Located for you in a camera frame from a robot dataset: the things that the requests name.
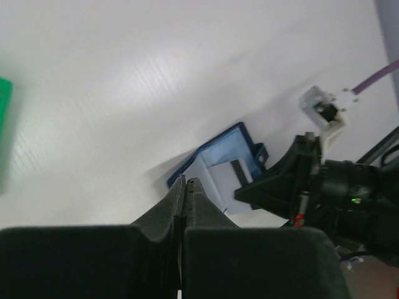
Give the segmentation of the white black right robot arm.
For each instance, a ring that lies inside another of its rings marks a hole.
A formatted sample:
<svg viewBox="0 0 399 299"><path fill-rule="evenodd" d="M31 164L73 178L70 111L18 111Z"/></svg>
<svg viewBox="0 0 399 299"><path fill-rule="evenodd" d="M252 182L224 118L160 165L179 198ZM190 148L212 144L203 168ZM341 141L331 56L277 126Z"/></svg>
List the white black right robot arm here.
<svg viewBox="0 0 399 299"><path fill-rule="evenodd" d="M327 234L343 261L373 256L398 266L398 161L382 167L322 161L321 140L298 135L287 153L236 200Z"/></svg>

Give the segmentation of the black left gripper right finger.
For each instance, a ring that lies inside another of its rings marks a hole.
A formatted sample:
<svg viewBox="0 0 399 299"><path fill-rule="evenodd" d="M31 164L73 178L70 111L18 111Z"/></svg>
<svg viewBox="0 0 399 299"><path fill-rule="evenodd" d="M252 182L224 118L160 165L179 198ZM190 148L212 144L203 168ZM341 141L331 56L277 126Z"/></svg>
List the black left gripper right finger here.
<svg viewBox="0 0 399 299"><path fill-rule="evenodd" d="M184 298L349 298L320 230L240 228L191 179L182 244Z"/></svg>

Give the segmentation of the grey striped credit card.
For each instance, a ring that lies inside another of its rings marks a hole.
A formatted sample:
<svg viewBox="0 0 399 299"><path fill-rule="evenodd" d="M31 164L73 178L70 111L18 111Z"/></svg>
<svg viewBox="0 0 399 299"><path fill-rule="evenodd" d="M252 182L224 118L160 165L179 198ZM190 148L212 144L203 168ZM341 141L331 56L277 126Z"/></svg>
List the grey striped credit card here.
<svg viewBox="0 0 399 299"><path fill-rule="evenodd" d="M252 211L250 204L235 199L235 191L253 182L243 159L235 159L208 168L216 188L214 203L221 204L224 214L242 214Z"/></svg>

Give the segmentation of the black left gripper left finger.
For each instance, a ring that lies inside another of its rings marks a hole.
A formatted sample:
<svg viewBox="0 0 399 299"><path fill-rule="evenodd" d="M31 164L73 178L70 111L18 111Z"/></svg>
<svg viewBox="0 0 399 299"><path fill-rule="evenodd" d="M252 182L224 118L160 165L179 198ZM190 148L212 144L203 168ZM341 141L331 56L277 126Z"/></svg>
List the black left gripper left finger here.
<svg viewBox="0 0 399 299"><path fill-rule="evenodd" d="M1 231L2 298L176 298L186 180L131 224Z"/></svg>

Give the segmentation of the blue leather card holder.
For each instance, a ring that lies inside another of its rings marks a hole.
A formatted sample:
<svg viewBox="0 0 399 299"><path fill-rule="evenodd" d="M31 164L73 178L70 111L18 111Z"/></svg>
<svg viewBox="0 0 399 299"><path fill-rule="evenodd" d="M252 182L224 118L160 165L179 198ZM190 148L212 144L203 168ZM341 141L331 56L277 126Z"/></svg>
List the blue leather card holder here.
<svg viewBox="0 0 399 299"><path fill-rule="evenodd" d="M241 214L254 206L234 198L235 190L253 182L263 172L269 157L263 143L254 143L243 122L230 126L201 145L167 179L171 187L180 175L198 178L211 200L223 213Z"/></svg>

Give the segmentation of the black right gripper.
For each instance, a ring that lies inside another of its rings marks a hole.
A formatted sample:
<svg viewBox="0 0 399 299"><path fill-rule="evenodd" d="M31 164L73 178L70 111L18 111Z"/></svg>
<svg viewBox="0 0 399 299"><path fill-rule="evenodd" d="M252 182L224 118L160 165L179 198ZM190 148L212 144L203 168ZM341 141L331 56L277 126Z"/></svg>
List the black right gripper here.
<svg viewBox="0 0 399 299"><path fill-rule="evenodd" d="M237 201L264 209L291 226L305 226L310 185L322 160L320 140L314 133L296 136L287 153L253 182L235 190Z"/></svg>

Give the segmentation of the green plastic bin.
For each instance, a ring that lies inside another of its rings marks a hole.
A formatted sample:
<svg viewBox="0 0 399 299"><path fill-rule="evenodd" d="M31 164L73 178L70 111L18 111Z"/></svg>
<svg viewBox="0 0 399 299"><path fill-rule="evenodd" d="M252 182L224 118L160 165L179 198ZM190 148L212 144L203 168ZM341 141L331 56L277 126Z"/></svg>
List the green plastic bin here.
<svg viewBox="0 0 399 299"><path fill-rule="evenodd" d="M1 191L4 187L4 180L6 175L6 127L7 127L7 113L9 104L12 98L13 83L1 77Z"/></svg>

